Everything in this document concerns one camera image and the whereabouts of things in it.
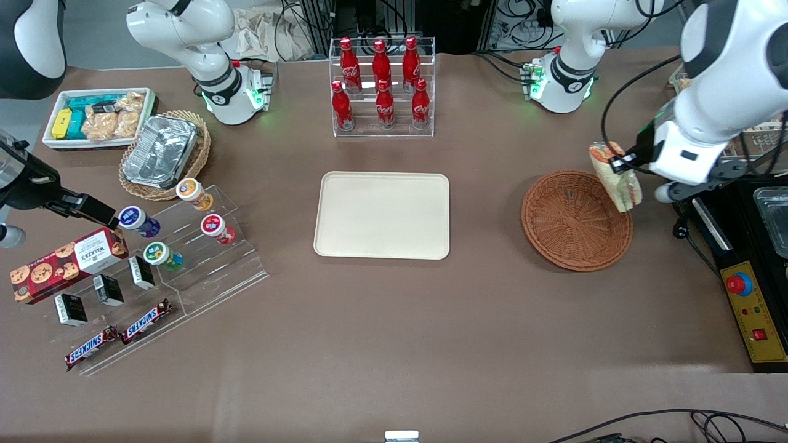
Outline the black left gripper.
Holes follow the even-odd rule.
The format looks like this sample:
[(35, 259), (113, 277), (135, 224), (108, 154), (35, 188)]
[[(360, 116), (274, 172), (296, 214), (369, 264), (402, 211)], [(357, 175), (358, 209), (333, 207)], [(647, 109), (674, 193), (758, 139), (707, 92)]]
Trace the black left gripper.
[(635, 170), (643, 174), (657, 175), (651, 170), (650, 164), (656, 162), (661, 151), (662, 138), (656, 135), (655, 121), (650, 121), (640, 129), (627, 155), (614, 155), (608, 160), (608, 165), (614, 174)]

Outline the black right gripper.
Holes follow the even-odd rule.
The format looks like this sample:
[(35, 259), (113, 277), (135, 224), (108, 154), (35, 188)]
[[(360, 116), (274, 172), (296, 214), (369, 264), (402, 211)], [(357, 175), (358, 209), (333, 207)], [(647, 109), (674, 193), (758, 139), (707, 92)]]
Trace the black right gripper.
[(1, 202), (18, 210), (43, 207), (63, 218), (82, 218), (116, 229), (116, 210), (85, 193), (60, 189), (59, 173), (28, 151), (29, 143), (1, 132)]

